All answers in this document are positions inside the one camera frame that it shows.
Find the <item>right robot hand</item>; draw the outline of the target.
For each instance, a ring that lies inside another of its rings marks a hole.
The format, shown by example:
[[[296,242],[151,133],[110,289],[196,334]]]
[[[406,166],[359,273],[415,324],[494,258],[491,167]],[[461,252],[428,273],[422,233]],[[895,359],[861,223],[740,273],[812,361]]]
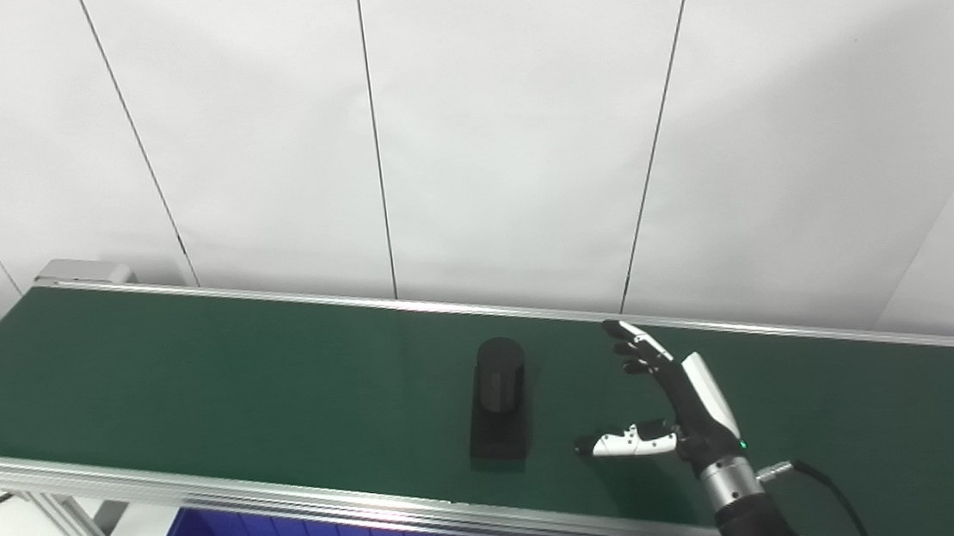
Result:
[[[633,423],[621,432],[583,435],[573,451],[584,458],[623,458],[674,453],[696,476],[719,460],[742,457],[746,444],[715,377],[698,353],[675,356],[632,323],[602,321],[601,327],[625,356],[626,373],[651,376],[673,410],[671,422]]]

